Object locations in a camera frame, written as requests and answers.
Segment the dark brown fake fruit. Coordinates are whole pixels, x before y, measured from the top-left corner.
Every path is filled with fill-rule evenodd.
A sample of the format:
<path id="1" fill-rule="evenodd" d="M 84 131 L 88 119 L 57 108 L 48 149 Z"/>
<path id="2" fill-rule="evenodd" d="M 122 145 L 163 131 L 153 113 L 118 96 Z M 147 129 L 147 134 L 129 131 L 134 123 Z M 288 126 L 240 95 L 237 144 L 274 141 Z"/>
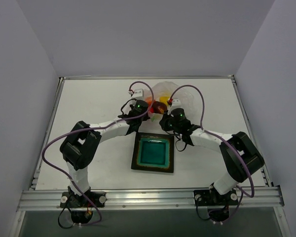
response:
<path id="1" fill-rule="evenodd" d="M 159 101 L 154 101 L 152 108 L 154 114 L 163 115 L 168 111 L 167 105 Z"/>

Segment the translucent white plastic bag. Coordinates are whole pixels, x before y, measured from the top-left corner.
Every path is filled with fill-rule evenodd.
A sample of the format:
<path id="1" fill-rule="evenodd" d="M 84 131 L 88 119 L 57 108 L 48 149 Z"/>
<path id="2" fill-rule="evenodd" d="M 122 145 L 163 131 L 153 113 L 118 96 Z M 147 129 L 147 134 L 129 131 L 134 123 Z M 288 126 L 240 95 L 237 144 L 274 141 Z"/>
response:
<path id="1" fill-rule="evenodd" d="M 159 101 L 160 96 L 170 97 L 178 87 L 179 86 L 172 81 L 158 82 L 152 87 L 155 101 Z M 194 106 L 194 96 L 186 88 L 179 89 L 172 99 L 180 100 L 188 119 L 193 118 L 198 113 L 198 109 Z"/>

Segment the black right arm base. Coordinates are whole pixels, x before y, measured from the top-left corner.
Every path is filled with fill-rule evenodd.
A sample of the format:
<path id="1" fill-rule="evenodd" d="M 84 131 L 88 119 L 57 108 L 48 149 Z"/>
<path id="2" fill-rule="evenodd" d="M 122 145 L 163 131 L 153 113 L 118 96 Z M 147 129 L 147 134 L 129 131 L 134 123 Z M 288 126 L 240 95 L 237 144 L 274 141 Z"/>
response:
<path id="1" fill-rule="evenodd" d="M 194 204 L 196 214 L 202 221 L 212 221 L 223 224 L 231 217 L 229 208 L 238 206 L 239 200 L 236 191 L 233 189 L 224 195 L 220 195 L 214 188 L 194 190 Z M 200 215 L 199 208 L 207 208 L 207 216 Z"/>

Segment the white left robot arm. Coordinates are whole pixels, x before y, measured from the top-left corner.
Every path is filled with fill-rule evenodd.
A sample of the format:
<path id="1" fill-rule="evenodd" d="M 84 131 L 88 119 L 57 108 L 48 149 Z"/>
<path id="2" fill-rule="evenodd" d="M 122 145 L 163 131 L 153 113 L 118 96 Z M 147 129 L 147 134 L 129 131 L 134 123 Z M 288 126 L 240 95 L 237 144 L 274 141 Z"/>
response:
<path id="1" fill-rule="evenodd" d="M 63 155 L 71 176 L 69 192 L 73 193 L 72 202 L 84 207 L 90 200 L 87 167 L 91 163 L 100 143 L 117 136 L 127 136 L 137 132 L 143 121 L 149 119 L 146 111 L 149 104 L 144 100 L 135 100 L 128 114 L 121 114 L 117 122 L 108 121 L 94 125 L 98 130 L 81 131 L 70 134 L 61 144 Z"/>

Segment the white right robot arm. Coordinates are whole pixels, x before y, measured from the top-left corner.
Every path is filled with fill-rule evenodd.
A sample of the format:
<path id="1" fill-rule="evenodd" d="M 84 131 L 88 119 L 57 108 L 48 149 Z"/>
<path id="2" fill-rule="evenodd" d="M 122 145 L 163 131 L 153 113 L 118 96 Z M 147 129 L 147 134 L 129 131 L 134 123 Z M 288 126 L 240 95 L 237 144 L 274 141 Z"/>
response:
<path id="1" fill-rule="evenodd" d="M 163 131 L 180 135 L 187 145 L 203 147 L 222 155 L 226 173 L 211 185 L 209 198 L 213 203 L 222 203 L 229 191 L 246 180 L 250 183 L 251 192 L 244 194 L 250 198 L 254 197 L 252 175 L 260 170 L 265 162 L 245 132 L 223 134 L 205 130 L 202 126 L 191 123 L 182 108 L 164 113 L 159 124 Z"/>

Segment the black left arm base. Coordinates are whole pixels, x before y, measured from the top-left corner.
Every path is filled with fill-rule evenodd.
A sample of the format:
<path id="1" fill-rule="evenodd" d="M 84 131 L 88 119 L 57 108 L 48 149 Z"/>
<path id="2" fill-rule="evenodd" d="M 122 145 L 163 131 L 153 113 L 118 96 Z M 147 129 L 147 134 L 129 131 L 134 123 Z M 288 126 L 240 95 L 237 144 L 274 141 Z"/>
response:
<path id="1" fill-rule="evenodd" d="M 76 195 L 73 191 L 62 193 L 59 205 L 62 211 L 58 217 L 58 223 L 60 224 L 60 216 L 65 210 L 69 212 L 72 221 L 70 227 L 65 227 L 60 224 L 62 228 L 68 229 L 74 225 L 95 225 L 102 221 L 103 217 L 100 208 L 105 207 L 105 202 L 107 200 L 106 193 L 88 190 L 85 196 L 87 198 Z"/>

